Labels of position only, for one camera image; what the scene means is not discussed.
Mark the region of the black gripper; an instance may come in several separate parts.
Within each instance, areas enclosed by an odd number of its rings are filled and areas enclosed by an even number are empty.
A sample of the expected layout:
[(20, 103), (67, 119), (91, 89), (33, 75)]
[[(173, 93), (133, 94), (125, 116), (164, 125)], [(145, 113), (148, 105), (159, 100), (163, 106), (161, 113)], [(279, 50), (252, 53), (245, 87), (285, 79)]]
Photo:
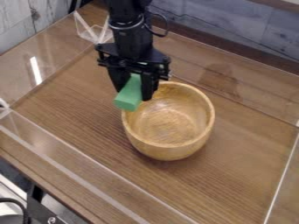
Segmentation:
[(140, 74), (143, 101), (152, 99), (159, 88), (159, 80), (169, 80), (169, 57), (153, 46), (153, 35), (148, 24), (128, 27), (108, 27), (112, 30), (113, 42), (96, 45), (97, 64), (108, 67), (108, 76), (117, 92), (131, 78), (131, 73)]

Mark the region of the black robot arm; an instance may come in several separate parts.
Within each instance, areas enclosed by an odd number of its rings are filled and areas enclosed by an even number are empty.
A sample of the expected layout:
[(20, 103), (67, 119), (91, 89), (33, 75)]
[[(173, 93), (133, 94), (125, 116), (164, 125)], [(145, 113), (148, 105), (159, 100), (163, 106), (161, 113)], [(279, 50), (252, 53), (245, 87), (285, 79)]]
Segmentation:
[(152, 29), (148, 7), (152, 0), (104, 0), (108, 28), (113, 42), (96, 44), (97, 64), (108, 71), (117, 92), (123, 90), (131, 74), (141, 78), (141, 98), (149, 101), (159, 88), (159, 80), (169, 79), (171, 58), (155, 48), (153, 36), (164, 38), (168, 31)]

